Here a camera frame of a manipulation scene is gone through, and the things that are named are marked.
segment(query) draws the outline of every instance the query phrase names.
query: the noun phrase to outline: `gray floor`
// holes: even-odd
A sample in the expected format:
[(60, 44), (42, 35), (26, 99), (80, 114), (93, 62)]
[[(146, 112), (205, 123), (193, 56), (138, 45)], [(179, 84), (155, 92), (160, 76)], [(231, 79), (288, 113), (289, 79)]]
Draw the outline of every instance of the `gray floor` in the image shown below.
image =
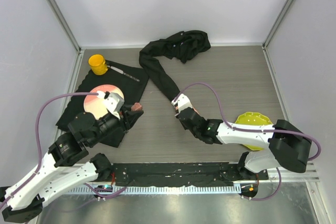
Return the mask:
[[(276, 186), (260, 184), (258, 197), (270, 195)], [(120, 196), (79, 208), (91, 199), (89, 195), (61, 196), (42, 212), (38, 224), (318, 223), (305, 183), (284, 183), (274, 198), (261, 202), (228, 194)]]
[[(89, 71), (87, 61), (93, 54), (128, 66), (140, 67), (139, 48), (85, 50), (77, 86)], [(160, 57), (160, 63), (180, 89), (196, 81), (207, 82), (218, 92), (230, 121), (247, 111), (260, 112), (272, 120), (283, 114), (261, 46), (213, 47), (182, 64), (177, 59)], [(206, 87), (185, 92), (205, 118), (219, 119), (214, 95)], [(111, 162), (212, 162), (238, 161), (246, 148), (237, 144), (207, 145), (183, 130), (174, 117), (167, 98), (149, 81), (141, 99), (144, 115), (126, 135), (119, 148), (97, 144), (90, 149), (88, 161), (102, 152)]]

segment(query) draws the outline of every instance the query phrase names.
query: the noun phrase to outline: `yellow plate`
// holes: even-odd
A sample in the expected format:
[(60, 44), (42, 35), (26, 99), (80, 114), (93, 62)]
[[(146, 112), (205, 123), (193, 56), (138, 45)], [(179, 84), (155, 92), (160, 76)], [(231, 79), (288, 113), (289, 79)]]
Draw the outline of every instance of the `yellow plate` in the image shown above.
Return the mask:
[[(272, 124), (271, 120), (258, 112), (246, 112), (244, 114), (241, 114), (236, 122), (237, 124), (247, 124), (247, 125), (268, 125)], [(247, 148), (249, 148), (252, 151), (260, 151), (263, 150), (263, 148), (258, 146), (252, 146), (244, 144)]]

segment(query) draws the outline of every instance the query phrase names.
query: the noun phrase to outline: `gray wooden tabletop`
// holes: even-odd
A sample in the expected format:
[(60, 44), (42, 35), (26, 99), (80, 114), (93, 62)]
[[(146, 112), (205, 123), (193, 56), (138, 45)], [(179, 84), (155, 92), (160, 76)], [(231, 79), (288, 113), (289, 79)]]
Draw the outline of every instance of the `gray wooden tabletop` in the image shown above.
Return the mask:
[[(139, 66), (139, 48), (85, 50), (77, 86), (89, 71), (91, 55), (132, 67)], [(213, 47), (182, 64), (159, 57), (166, 73), (180, 89), (193, 82), (207, 82), (215, 88), (224, 113), (234, 122), (247, 111), (260, 112), (273, 123), (283, 119), (275, 88), (261, 46)], [(201, 116), (220, 119), (217, 101), (209, 89), (194, 86), (185, 92)], [(88, 161), (101, 152), (111, 162), (220, 162), (239, 160), (248, 149), (238, 144), (207, 145), (185, 131), (168, 99), (150, 80), (141, 99), (144, 114), (125, 136), (119, 148), (97, 144), (89, 149)]]

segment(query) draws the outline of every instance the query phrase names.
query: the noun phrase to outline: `white panel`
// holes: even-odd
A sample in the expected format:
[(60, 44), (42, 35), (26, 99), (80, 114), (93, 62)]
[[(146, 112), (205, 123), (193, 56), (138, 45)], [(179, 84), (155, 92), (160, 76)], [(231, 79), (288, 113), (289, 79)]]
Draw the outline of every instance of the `white panel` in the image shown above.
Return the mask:
[(322, 144), (315, 161), (336, 210), (335, 0), (296, 0), (269, 46), (291, 120)]
[(56, 0), (81, 46), (145, 45), (199, 29), (212, 43), (264, 42), (285, 0)]
[[(9, 186), (37, 164), (37, 111), (66, 92), (76, 52), (46, 0), (0, 0), (0, 6), (0, 186)], [(43, 152), (60, 110), (61, 101), (42, 115)]]

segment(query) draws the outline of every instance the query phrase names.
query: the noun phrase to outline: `yellow cup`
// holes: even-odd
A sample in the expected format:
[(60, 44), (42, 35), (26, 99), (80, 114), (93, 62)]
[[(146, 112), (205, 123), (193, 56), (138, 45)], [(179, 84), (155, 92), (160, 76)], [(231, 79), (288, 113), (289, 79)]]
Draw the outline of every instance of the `yellow cup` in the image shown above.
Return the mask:
[(98, 76), (105, 74), (108, 69), (103, 55), (92, 55), (89, 59), (89, 65), (92, 71)]

